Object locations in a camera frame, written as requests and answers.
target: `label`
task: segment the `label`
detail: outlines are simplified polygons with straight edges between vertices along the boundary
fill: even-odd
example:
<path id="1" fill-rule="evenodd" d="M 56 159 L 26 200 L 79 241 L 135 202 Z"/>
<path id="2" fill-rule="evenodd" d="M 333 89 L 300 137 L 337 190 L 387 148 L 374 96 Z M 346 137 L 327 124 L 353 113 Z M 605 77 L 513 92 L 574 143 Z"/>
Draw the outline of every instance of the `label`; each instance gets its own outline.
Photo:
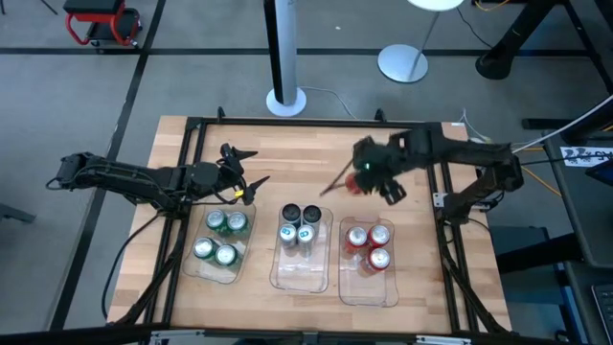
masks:
<path id="1" fill-rule="evenodd" d="M 613 148 L 560 147 L 562 157 L 567 167 L 590 168 L 613 158 Z M 583 158 L 582 156 L 598 155 L 598 157 Z"/>

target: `can top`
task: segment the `can top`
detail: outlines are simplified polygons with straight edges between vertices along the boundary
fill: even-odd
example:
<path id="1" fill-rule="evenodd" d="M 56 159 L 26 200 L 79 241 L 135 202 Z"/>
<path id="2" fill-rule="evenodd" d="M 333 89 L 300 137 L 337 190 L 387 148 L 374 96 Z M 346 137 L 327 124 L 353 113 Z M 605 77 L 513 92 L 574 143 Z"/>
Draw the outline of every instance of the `can top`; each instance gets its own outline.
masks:
<path id="1" fill-rule="evenodd" d="M 225 217 L 226 215 L 219 210 L 211 211 L 207 215 L 207 225 L 213 226 L 213 227 L 219 226 L 221 225 Z"/>
<path id="2" fill-rule="evenodd" d="M 215 253 L 217 262 L 222 265 L 229 265 L 237 257 L 237 250 L 230 244 L 223 244 Z"/>
<path id="3" fill-rule="evenodd" d="M 362 245 L 366 243 L 366 230 L 359 226 L 349 229 L 349 242 L 353 245 Z"/>
<path id="4" fill-rule="evenodd" d="M 371 238 L 377 244 L 385 244 L 390 240 L 390 230 L 383 225 L 375 225 L 371 230 Z"/>
<path id="5" fill-rule="evenodd" d="M 390 265 L 390 253 L 383 248 L 373 249 L 370 261 L 376 268 L 385 268 Z"/>
<path id="6" fill-rule="evenodd" d="M 281 210 L 281 215 L 288 221 L 298 220 L 300 218 L 300 207 L 296 204 L 287 204 Z"/>
<path id="7" fill-rule="evenodd" d="M 322 218 L 322 210 L 315 205 L 308 205 L 303 211 L 303 215 L 305 221 L 308 221 L 309 223 L 316 223 Z"/>
<path id="8" fill-rule="evenodd" d="M 279 229 L 279 237 L 283 241 L 292 241 L 296 239 L 296 227 L 292 224 L 283 224 Z"/>
<path id="9" fill-rule="evenodd" d="M 310 225 L 303 225 L 298 228 L 298 241 L 309 243 L 315 237 L 315 229 Z"/>
<path id="10" fill-rule="evenodd" d="M 232 230 L 240 230 L 247 223 L 247 216 L 241 212 L 234 212 L 228 217 L 228 226 Z"/>
<path id="11" fill-rule="evenodd" d="M 209 238 L 200 238 L 193 245 L 193 254 L 196 256 L 208 256 L 213 251 L 213 242 Z"/>

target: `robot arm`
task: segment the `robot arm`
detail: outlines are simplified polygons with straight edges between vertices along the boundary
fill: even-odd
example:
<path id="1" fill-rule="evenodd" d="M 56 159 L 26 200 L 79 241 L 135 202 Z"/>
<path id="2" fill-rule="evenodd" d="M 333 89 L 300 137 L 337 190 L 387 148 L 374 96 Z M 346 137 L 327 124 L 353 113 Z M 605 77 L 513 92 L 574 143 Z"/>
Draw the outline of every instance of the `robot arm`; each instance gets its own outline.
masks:
<path id="1" fill-rule="evenodd" d="M 466 223 L 476 202 L 496 191 L 515 191 L 524 184 L 519 160 L 509 145 L 451 140 L 429 129 L 414 129 L 391 135 L 386 145 L 375 143 L 370 136 L 355 143 L 352 157 L 355 173 L 350 174 L 346 185 L 354 193 L 376 191 L 393 205 L 406 196 L 395 176 L 441 162 L 485 168 L 466 189 L 443 195 L 435 202 L 438 212 L 453 224 Z"/>
<path id="2" fill-rule="evenodd" d="M 228 188 L 238 188 L 238 197 L 249 205 L 258 187 L 268 176 L 247 186 L 240 160 L 255 151 L 240 151 L 224 144 L 215 163 L 196 163 L 174 168 L 150 169 L 109 161 L 89 152 L 75 153 L 61 159 L 57 176 L 47 183 L 54 190 L 102 188 L 125 196 L 130 202 L 150 203 L 167 216 L 181 218 L 184 206 L 205 196 L 219 195 Z M 50 187 L 57 182 L 58 187 Z M 224 200 L 235 203 L 237 199 Z"/>

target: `red soda can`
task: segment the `red soda can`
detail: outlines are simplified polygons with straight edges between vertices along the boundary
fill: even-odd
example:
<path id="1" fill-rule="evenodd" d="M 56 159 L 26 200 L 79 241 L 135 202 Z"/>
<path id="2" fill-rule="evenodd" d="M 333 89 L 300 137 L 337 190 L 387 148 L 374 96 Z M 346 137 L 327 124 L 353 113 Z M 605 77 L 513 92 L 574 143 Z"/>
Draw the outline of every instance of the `red soda can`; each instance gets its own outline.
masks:
<path id="1" fill-rule="evenodd" d="M 368 235 L 366 230 L 359 226 L 355 226 L 345 235 L 345 251 L 350 254 L 357 253 L 360 249 L 368 245 Z"/>
<path id="2" fill-rule="evenodd" d="M 372 248 L 380 248 L 390 241 L 390 230 L 383 225 L 375 225 L 368 232 L 368 242 Z"/>
<path id="3" fill-rule="evenodd" d="M 362 260 L 362 266 L 368 273 L 375 274 L 385 270 L 390 265 L 390 253 L 383 248 L 374 248 Z"/>

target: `wooden table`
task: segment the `wooden table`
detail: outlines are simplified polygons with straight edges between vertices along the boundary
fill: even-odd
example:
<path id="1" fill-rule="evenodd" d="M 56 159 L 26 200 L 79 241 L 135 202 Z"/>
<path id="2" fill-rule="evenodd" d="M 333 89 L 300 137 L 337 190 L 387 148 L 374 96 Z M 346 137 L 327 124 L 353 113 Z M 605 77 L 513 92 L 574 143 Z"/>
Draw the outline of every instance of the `wooden table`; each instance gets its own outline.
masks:
<path id="1" fill-rule="evenodd" d="M 175 166 L 186 117 L 165 116 L 155 136 L 148 165 Z M 231 285 L 222 285 L 181 273 L 174 301 L 173 327 L 223 328 L 244 330 L 318 330 L 338 332 L 430 333 L 450 332 L 446 312 L 441 261 L 426 172 L 416 170 L 398 178 L 407 197 L 388 206 L 378 195 L 352 196 L 337 191 L 319 197 L 326 185 L 352 156 L 352 144 L 372 135 L 387 142 L 397 129 L 311 127 L 311 126 L 211 126 L 205 135 L 202 161 L 213 162 L 219 146 L 230 143 L 241 150 L 257 150 L 243 161 L 247 182 L 266 175 L 270 179 L 258 189 L 257 218 L 250 251 L 242 275 Z M 461 124 L 443 124 L 445 136 L 466 139 Z M 193 149 L 188 162 L 193 158 Z M 456 191 L 476 177 L 473 167 L 450 165 Z M 443 180 L 439 177 L 439 188 Z M 322 293 L 302 293 L 276 289 L 269 281 L 276 243 L 279 210 L 289 202 L 317 204 L 332 210 L 329 253 L 329 285 Z M 194 207 L 186 240 L 186 255 L 203 210 Z M 131 231 L 154 214 L 148 205 L 137 207 Z M 392 308 L 352 307 L 338 297 L 338 228 L 345 217 L 372 215 L 394 223 L 396 277 L 399 301 Z M 484 215 L 471 217 L 486 222 Z M 124 315 L 149 284 L 164 221 L 156 220 L 126 249 L 109 320 Z M 173 229 L 176 233 L 178 222 Z M 462 226 L 465 255 L 472 287 L 496 320 L 511 329 L 500 276 L 489 233 L 477 224 Z M 462 294 L 456 299 L 463 329 L 467 329 Z M 154 321 L 160 320 L 166 287 L 160 289 Z"/>

